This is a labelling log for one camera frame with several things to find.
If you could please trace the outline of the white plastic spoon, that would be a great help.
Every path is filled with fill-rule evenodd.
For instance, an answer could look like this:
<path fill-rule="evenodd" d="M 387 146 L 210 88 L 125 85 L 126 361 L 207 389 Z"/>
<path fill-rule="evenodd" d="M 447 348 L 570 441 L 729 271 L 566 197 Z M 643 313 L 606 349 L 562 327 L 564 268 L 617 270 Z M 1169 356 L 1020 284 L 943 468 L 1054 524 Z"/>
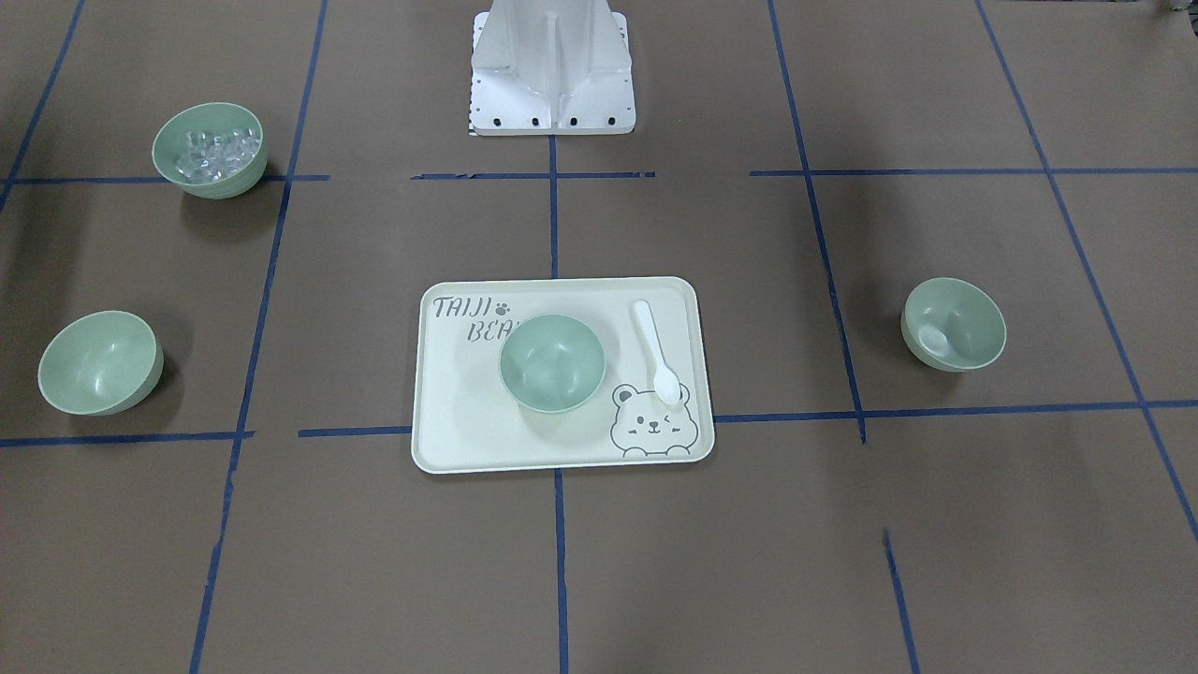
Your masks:
<path fill-rule="evenodd" d="M 683 397 L 680 379 L 665 359 L 662 341 L 660 341 L 651 304 L 646 300 L 634 300 L 633 317 L 648 350 L 648 357 L 651 357 L 651 383 L 657 396 L 664 405 L 680 405 L 680 397 Z"/>

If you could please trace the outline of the clear ice cubes pile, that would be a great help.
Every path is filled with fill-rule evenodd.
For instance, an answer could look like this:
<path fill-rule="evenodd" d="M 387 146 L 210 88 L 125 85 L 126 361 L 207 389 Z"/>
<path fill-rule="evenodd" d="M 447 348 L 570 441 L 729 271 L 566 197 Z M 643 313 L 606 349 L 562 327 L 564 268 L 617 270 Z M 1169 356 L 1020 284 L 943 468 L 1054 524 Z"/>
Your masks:
<path fill-rule="evenodd" d="M 243 171 L 261 146 L 260 134 L 249 127 L 213 133 L 189 129 L 184 132 L 183 152 L 175 159 L 175 171 L 184 183 L 214 183 Z"/>

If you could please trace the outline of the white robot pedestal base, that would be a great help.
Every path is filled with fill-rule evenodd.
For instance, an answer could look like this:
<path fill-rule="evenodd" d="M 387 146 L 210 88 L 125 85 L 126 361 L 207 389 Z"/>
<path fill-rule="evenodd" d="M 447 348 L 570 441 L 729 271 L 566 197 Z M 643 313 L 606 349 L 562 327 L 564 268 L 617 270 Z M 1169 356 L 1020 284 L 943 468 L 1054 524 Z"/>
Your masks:
<path fill-rule="evenodd" d="M 633 50 L 607 1 L 494 1 L 472 25 L 476 136 L 629 134 Z"/>

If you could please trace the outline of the green bowl on tray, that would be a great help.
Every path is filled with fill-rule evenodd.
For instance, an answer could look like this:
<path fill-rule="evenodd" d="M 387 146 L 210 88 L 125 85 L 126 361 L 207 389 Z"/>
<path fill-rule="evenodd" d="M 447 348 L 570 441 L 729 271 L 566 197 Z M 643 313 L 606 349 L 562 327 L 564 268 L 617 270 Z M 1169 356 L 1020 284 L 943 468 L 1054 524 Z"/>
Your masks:
<path fill-rule="evenodd" d="M 522 321 L 498 354 L 506 393 L 541 414 L 580 408 L 603 385 L 606 371 L 606 351 L 595 330 L 561 312 Z"/>

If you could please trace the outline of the empty green bowl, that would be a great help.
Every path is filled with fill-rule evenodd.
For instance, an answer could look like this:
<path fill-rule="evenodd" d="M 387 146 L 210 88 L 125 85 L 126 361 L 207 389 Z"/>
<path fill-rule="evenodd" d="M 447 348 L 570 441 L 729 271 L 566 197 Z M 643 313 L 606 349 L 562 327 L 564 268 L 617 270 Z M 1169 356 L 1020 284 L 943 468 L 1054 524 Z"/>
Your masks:
<path fill-rule="evenodd" d="M 66 414 L 114 415 L 153 391 L 165 357 L 155 330 L 134 312 L 90 312 L 48 342 L 37 384 L 43 400 Z"/>

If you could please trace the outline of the green bowl with ice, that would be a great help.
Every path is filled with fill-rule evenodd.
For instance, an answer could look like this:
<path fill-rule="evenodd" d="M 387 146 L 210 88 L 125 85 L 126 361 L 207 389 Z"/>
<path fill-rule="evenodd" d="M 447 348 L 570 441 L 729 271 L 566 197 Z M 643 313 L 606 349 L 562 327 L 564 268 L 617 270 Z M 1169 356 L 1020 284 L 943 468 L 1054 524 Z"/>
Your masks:
<path fill-rule="evenodd" d="M 176 113 L 155 133 L 153 164 L 188 195 L 236 198 L 264 178 L 270 142 L 248 108 L 208 102 Z"/>

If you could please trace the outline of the cream bear serving tray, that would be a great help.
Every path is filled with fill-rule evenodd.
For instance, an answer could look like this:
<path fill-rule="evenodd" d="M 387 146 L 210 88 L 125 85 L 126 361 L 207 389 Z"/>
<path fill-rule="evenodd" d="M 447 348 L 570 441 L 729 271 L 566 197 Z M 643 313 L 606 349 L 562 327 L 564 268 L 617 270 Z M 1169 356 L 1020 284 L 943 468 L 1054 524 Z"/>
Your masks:
<path fill-rule="evenodd" d="M 651 304 L 680 405 L 659 400 L 633 302 Z M 498 378 L 506 338 L 561 312 L 603 341 L 603 385 L 580 408 L 541 414 Z M 431 474 L 568 466 L 694 463 L 715 430 L 697 295 L 678 277 L 438 283 L 423 295 L 416 338 L 415 464 Z"/>

